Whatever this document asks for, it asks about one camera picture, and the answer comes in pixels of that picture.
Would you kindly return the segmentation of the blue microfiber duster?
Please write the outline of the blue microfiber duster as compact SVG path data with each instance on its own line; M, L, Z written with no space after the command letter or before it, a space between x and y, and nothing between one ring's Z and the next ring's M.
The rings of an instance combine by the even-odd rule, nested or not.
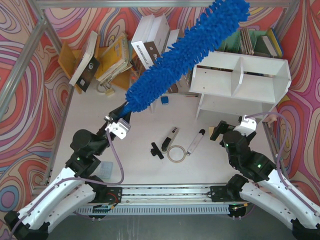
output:
M216 0L184 31L184 36L169 47L127 90L126 104L119 117L141 112L162 96L181 76L192 70L209 53L217 50L249 16L245 0Z

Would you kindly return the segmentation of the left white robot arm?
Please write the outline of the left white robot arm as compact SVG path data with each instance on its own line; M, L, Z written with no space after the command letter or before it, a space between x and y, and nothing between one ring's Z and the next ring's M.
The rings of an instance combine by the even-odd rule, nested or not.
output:
M93 172L101 163L98 156L115 148L113 140L124 139L131 126L131 111L124 105L111 111L97 133L78 130L72 138L72 155L57 177L28 205L11 210L5 217L9 239L45 240L49 233L71 212L94 199L104 198L115 183L103 182Z

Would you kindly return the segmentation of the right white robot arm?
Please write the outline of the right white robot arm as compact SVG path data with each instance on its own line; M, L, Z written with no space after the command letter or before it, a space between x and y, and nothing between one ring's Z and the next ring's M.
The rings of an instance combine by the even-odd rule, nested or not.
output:
M250 118L238 126L222 120L213 129L210 140L222 136L219 144L239 173L224 186L211 186L207 195L212 202L253 203L286 225L297 240L318 240L320 207L293 186L267 156L251 150L256 127Z

